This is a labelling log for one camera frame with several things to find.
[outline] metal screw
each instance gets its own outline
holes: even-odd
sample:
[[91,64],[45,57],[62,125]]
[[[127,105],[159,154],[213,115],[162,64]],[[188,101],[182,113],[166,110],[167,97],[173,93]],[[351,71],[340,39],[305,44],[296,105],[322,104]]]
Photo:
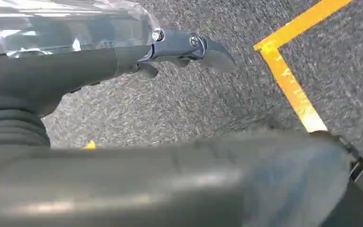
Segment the metal screw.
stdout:
[[192,35],[191,38],[190,38],[190,44],[192,46],[197,46],[198,45],[198,42],[199,42],[198,36]]

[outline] gray carpet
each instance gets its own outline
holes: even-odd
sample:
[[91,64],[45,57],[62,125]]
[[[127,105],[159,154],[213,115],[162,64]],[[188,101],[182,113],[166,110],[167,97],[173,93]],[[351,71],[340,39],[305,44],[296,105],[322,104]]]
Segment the gray carpet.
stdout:
[[[177,69],[127,75],[64,97],[46,117],[54,147],[159,145],[252,122],[303,130],[253,45],[317,1],[139,0],[166,29],[207,34],[238,62],[233,73]],[[363,0],[355,0],[280,48],[280,52],[331,131],[363,152]]]

